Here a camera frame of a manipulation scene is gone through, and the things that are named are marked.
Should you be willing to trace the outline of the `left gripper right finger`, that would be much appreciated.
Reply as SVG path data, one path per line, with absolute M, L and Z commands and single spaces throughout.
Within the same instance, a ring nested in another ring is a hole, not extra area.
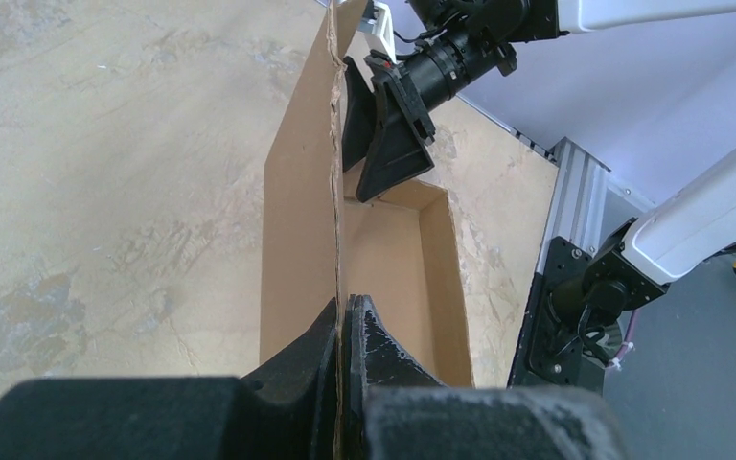
M 573 386 L 450 387 L 380 320 L 368 295 L 347 309 L 349 459 L 627 459 L 598 395 Z

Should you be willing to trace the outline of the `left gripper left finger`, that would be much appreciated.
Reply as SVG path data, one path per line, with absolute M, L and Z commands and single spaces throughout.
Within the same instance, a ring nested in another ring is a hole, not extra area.
M 330 459 L 336 304 L 244 377 L 33 379 L 0 398 L 0 459 Z

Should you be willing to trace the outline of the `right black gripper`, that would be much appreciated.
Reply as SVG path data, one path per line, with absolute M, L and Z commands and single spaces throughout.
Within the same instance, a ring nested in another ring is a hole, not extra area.
M 343 59 L 347 104 L 342 166 L 347 172 L 366 156 L 356 188 L 360 202 L 434 167 L 427 151 L 435 136 L 431 111 L 487 72 L 508 76 L 518 66 L 511 44 L 493 44 L 463 29 L 420 40 L 414 53 L 396 59 L 372 51 L 365 62 L 378 95 L 377 115 L 375 96 L 355 60 Z

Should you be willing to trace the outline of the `brown cardboard box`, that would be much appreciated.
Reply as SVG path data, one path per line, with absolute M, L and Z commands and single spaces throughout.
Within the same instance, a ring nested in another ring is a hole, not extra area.
M 332 459 L 338 322 L 365 294 L 426 376 L 469 387 L 465 295 L 447 193 L 418 181 L 348 204 L 339 166 L 342 57 L 363 3 L 332 2 L 264 163 L 261 395 L 286 415 L 270 459 Z

